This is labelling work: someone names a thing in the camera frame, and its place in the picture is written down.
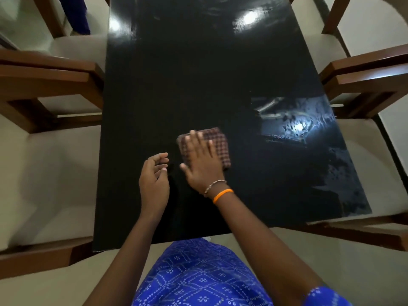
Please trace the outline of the dark blue cloth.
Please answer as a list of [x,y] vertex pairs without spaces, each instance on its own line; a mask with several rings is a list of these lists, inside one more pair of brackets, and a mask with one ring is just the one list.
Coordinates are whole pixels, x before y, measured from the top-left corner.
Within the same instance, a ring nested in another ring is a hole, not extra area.
[[84,0],[59,0],[72,27],[73,35],[90,35],[87,7]]

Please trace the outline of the brown checked cleaning cloth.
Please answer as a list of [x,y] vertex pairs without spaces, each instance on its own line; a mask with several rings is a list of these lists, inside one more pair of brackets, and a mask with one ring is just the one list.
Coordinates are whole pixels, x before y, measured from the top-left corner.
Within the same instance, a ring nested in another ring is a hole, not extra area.
[[[199,130],[198,132],[202,133],[204,140],[211,140],[213,142],[217,156],[222,163],[223,171],[228,170],[231,167],[231,160],[228,149],[228,141],[225,134],[222,133],[222,131],[217,127]],[[188,156],[188,150],[185,141],[185,137],[187,135],[189,135],[189,133],[181,134],[180,136],[178,136],[176,139],[176,143],[179,147],[183,163],[189,167],[190,159]]]

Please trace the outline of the person's right forearm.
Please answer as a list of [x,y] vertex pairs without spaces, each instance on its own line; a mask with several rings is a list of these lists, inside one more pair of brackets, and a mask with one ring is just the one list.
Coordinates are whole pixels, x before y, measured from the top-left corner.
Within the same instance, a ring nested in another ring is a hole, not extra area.
[[275,306],[302,306],[314,288],[323,286],[313,269],[235,193],[223,195],[215,205]]

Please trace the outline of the blue patterned dress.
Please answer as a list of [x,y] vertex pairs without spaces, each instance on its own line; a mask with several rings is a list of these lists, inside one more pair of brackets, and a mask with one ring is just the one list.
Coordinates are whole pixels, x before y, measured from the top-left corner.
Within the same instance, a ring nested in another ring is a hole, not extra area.
[[132,306],[274,306],[255,274],[204,238],[173,242],[137,289]]

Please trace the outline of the person's right hand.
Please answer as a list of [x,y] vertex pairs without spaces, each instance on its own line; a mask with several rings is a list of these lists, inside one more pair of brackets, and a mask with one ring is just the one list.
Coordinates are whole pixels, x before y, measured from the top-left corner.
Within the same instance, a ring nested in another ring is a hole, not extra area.
[[203,139],[202,133],[197,132],[197,134],[201,143],[200,156],[190,156],[189,135],[185,138],[190,159],[189,168],[193,174],[192,180],[187,182],[199,194],[212,200],[220,191],[230,187],[225,180],[220,159],[216,161],[211,158],[208,141]]

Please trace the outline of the orange wrist band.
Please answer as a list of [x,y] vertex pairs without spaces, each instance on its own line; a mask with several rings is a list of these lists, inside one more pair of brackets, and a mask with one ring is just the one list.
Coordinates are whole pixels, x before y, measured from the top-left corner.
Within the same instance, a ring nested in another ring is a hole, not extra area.
[[225,189],[220,191],[214,198],[212,199],[213,204],[216,204],[218,200],[225,194],[227,193],[234,193],[234,191],[231,188]]

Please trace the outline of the person's left forearm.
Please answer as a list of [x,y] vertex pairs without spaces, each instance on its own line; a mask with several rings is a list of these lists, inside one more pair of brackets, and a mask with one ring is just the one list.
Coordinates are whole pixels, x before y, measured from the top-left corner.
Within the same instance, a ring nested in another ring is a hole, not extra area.
[[131,306],[163,210],[142,211],[83,306]]

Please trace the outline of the wooden chair with cream seat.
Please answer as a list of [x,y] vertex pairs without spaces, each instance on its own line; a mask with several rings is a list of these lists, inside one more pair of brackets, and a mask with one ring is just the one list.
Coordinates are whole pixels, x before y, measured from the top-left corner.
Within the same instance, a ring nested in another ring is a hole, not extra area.
[[0,65],[0,279],[92,251],[105,75]]
[[110,0],[84,0],[91,35],[74,35],[59,0],[0,0],[0,48],[96,62],[105,70]]
[[394,65],[337,66],[320,74],[329,99],[357,93],[334,109],[357,165],[372,213],[344,217],[293,230],[408,252],[408,187],[374,117],[408,94],[408,61]]
[[291,2],[318,73],[331,61],[408,44],[408,0],[350,0],[334,32],[324,35],[335,1]]

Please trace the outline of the person's left hand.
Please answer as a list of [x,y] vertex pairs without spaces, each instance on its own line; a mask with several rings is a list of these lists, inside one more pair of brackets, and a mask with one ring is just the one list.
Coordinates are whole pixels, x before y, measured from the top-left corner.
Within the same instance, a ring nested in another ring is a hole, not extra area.
[[156,182],[156,172],[167,168],[168,163],[168,153],[159,153],[149,157],[143,164],[139,178],[142,216],[159,221],[164,213],[169,200],[170,184]]

